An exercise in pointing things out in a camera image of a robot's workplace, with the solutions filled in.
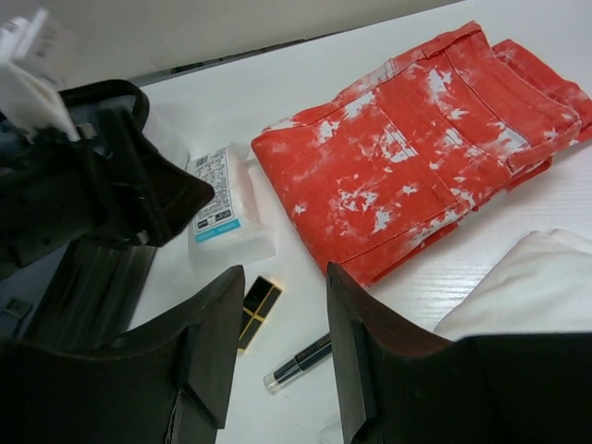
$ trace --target white fabric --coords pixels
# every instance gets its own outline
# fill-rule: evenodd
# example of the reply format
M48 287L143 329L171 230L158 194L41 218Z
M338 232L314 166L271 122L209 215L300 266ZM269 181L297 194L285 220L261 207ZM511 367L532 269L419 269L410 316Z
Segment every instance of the white fabric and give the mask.
M434 331L457 340L590 330L592 241L555 229L521 239Z

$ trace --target blue stripe on label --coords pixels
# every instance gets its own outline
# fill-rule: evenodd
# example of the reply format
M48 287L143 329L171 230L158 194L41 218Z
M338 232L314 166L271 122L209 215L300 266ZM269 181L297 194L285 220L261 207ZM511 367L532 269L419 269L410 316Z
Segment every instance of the blue stripe on label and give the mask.
M228 233L229 231L232 231L233 229L240 228L240 227L241 227L241 222L239 222L239 219L232 219L229 222L226 222L222 225L218 225L217 227L208 229L207 231L204 231L203 233L196 234L195 241L197 243L204 242L204 241L207 241L208 239L215 238L216 236L219 236L224 233Z

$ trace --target table surface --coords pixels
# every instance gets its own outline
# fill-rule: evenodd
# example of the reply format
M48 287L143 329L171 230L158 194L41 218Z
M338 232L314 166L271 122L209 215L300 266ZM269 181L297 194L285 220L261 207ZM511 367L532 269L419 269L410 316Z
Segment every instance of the table surface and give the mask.
M249 142L267 124L331 100L387 59L474 19L491 43L512 38L592 93L590 18L588 0L466 0L162 81L145 91L196 157L229 142ZM584 148L576 145L560 154L549 172L496 198L370 292L431 329L529 231L565 228L592 237L592 175L587 174L592 149ZM284 293L248 352L237 359L227 427L217 443L315 443L339 418L330 360L275 396L266 392L262 378L327 332L325 282L261 168L254 165L251 173L277 255L247 265L247 285L264 275ZM156 256L133 327L214 278L194 278L187 241L185 233Z

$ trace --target transparent plastic bag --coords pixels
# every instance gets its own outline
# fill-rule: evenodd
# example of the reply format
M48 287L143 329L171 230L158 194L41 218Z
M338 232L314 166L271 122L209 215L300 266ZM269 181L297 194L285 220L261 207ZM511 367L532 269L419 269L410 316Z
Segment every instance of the transparent plastic bag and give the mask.
M249 152L249 145L232 143L188 164L190 173L215 190L214 200L195 216L189 229L189 256L197 278L276 253L257 211L246 165Z

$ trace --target red fabric with white splotches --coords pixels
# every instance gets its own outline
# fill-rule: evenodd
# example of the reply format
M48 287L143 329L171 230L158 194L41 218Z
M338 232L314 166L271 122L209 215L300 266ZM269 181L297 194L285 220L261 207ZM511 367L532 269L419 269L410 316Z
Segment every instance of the red fabric with white splotches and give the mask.
M491 48L471 22L252 146L321 269L341 264L367 286L547 169L591 123L575 83L514 42Z

